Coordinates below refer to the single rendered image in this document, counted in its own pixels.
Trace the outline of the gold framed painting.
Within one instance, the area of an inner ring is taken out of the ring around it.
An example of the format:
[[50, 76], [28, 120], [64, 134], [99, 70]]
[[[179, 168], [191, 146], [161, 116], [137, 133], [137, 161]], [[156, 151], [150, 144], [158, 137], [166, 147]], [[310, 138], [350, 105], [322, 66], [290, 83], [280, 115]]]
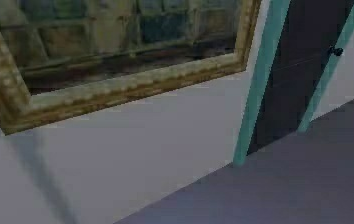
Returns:
[[6, 135], [246, 69], [262, 0], [0, 0]]

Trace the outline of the black door knob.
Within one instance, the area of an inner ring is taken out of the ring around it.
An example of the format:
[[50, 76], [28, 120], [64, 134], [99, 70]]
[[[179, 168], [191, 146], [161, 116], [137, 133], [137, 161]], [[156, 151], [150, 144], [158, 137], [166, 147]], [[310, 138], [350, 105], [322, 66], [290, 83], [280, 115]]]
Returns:
[[341, 56], [343, 54], [343, 49], [342, 48], [336, 48], [335, 46], [331, 46], [328, 50], [328, 53], [330, 55], [335, 55], [337, 57]]

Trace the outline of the dark door with teal frame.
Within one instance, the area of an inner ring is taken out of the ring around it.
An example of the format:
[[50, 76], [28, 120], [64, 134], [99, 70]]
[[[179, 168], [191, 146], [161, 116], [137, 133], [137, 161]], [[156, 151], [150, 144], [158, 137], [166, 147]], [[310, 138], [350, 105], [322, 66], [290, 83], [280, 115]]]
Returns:
[[[307, 129], [354, 31], [354, 0], [270, 0], [233, 163]], [[339, 57], [331, 46], [342, 48]]]

